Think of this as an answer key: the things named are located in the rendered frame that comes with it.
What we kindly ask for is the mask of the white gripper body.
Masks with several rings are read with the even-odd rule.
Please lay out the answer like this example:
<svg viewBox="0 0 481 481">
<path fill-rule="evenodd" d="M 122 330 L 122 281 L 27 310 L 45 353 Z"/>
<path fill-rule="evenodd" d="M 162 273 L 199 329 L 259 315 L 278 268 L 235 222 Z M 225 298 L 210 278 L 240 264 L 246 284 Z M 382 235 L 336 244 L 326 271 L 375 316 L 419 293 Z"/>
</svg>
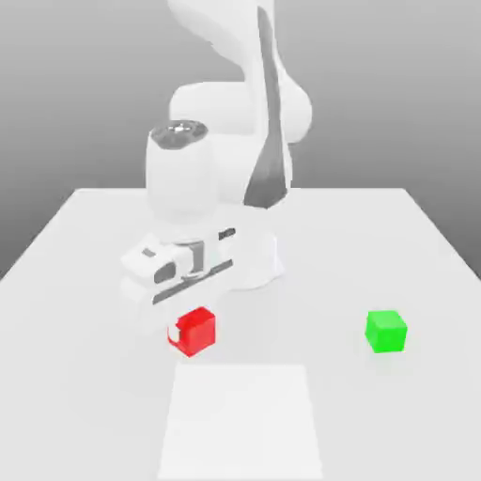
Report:
<svg viewBox="0 0 481 481">
<path fill-rule="evenodd" d="M 194 276 L 176 274 L 171 279 L 149 283 L 125 276 L 122 295 L 131 304 L 139 324 L 172 324 L 198 307 L 213 305 L 232 288 L 234 262 L 225 260 L 208 272 Z"/>
</svg>

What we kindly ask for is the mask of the small red cube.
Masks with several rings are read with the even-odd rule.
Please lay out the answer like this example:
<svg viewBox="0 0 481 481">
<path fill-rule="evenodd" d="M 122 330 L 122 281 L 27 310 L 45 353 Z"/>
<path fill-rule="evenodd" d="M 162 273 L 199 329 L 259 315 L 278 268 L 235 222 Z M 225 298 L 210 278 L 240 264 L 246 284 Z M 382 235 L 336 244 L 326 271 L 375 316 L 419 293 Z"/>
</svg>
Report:
<svg viewBox="0 0 481 481">
<path fill-rule="evenodd" d="M 215 343 L 215 322 L 216 317 L 209 309 L 199 307 L 178 319 L 179 342 L 171 343 L 167 335 L 168 342 L 185 356 L 193 357 Z"/>
</svg>

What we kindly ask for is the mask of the small green cube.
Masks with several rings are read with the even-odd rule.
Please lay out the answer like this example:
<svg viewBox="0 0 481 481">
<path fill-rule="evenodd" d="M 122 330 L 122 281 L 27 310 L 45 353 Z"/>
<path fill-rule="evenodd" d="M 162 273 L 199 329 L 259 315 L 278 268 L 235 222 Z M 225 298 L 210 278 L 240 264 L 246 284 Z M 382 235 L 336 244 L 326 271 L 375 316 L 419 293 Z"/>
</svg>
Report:
<svg viewBox="0 0 481 481">
<path fill-rule="evenodd" d="M 400 352 L 405 347 L 408 326 L 394 310 L 369 311 L 365 338 L 375 353 Z"/>
</svg>

